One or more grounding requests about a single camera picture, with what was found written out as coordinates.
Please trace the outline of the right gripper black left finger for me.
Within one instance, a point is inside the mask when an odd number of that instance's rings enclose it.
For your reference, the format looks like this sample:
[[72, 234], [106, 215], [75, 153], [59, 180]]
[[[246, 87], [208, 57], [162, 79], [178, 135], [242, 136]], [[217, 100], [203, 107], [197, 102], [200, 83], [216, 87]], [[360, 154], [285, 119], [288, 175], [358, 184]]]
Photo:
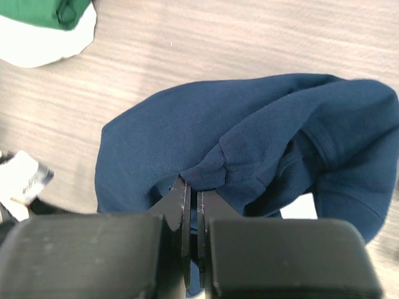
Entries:
[[2, 298], [184, 298], [191, 190], [142, 213], [35, 216], [1, 226]]

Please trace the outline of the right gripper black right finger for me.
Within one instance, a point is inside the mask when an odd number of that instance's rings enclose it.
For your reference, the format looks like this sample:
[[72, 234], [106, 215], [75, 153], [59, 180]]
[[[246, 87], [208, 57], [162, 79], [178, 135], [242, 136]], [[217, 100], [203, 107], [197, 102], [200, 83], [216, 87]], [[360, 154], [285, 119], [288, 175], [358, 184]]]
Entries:
[[199, 280], [207, 298], [381, 298], [357, 229], [336, 219], [243, 217], [197, 195]]

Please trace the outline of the navy blue t-shirt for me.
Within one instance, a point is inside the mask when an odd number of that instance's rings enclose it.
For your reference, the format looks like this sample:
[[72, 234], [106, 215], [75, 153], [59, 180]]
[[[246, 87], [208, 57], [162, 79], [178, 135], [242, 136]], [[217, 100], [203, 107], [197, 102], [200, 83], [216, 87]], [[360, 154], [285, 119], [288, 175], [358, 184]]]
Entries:
[[[177, 179], [243, 217], [336, 219], [364, 244], [396, 183], [398, 97], [374, 80], [285, 74], [194, 82], [158, 92], [106, 124], [95, 168], [99, 213], [141, 212]], [[198, 211], [190, 295], [204, 291]]]

